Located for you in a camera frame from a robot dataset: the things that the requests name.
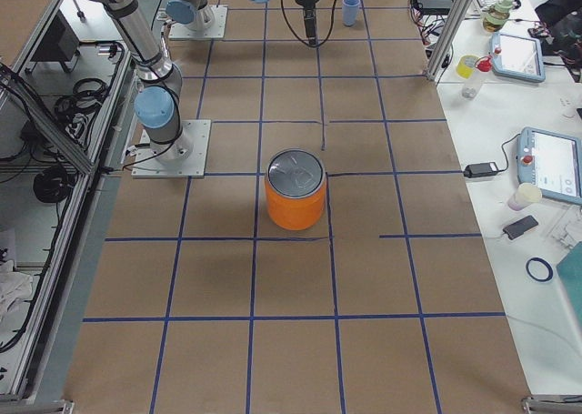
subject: blue ring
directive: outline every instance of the blue ring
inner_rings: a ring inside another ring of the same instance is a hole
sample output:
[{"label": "blue ring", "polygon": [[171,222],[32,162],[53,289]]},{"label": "blue ring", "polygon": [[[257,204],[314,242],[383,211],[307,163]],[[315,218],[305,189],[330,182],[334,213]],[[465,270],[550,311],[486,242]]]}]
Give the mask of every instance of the blue ring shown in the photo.
[{"label": "blue ring", "polygon": [[[536,278],[534,275],[532,275],[531,270],[529,269],[529,264],[531,262],[539,262],[542,266],[544,266],[547,269],[547,278]],[[554,277],[554,270],[552,269],[552,266],[550,266],[549,263],[541,257],[530,258],[526,263],[526,272],[532,279],[536,280],[537,282],[548,282]]]}]

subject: metal mounting plate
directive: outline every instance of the metal mounting plate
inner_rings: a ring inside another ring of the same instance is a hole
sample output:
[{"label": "metal mounting plate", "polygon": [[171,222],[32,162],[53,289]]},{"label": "metal mounting plate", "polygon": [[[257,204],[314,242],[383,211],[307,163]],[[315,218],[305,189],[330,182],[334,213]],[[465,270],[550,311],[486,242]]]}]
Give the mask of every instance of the metal mounting plate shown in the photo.
[{"label": "metal mounting plate", "polygon": [[226,13],[228,7],[225,5],[210,6],[215,14],[215,23],[206,30],[195,31],[188,29],[185,25],[176,23],[170,29],[170,40],[175,41],[203,41],[207,39],[222,39],[225,37]]},{"label": "metal mounting plate", "polygon": [[[210,120],[185,120],[182,122],[184,131],[194,139],[193,152],[184,160],[171,163],[160,162],[152,157],[142,164],[133,167],[131,172],[135,178],[160,179],[167,177],[204,177],[206,155],[210,139]],[[140,143],[149,143],[149,136],[144,131]],[[153,155],[149,148],[137,152],[135,161],[147,159]]]}]

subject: tablet screen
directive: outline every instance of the tablet screen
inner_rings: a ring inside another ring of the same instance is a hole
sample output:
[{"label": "tablet screen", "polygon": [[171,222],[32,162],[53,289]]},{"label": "tablet screen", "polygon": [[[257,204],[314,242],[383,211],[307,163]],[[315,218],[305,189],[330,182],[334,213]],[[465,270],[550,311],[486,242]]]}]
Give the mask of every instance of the tablet screen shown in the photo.
[{"label": "tablet screen", "polygon": [[571,139],[533,132],[536,185],[566,196],[579,197],[577,146]]},{"label": "tablet screen", "polygon": [[499,45],[498,58],[504,70],[539,76],[536,41],[500,34]]}]

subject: tablet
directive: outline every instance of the tablet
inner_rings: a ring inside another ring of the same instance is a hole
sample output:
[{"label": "tablet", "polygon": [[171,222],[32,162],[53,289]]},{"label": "tablet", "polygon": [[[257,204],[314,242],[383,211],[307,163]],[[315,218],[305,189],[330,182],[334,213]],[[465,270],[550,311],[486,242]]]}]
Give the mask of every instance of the tablet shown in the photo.
[{"label": "tablet", "polygon": [[491,36],[490,45],[492,55],[496,48],[501,48],[501,53],[492,61],[493,71],[499,76],[514,77],[527,82],[546,80],[538,39],[495,32]]},{"label": "tablet", "polygon": [[582,205],[582,142],[573,136],[525,127],[517,143],[517,177],[544,197]]}]

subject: orange container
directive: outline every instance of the orange container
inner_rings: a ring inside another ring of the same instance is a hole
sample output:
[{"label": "orange container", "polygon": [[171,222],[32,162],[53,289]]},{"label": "orange container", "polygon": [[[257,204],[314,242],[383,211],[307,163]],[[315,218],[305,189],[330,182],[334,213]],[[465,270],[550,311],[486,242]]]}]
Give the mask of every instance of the orange container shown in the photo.
[{"label": "orange container", "polygon": [[291,149],[277,153],[266,170],[266,207],[283,229],[312,227],[324,212],[326,172],[315,156]]}]

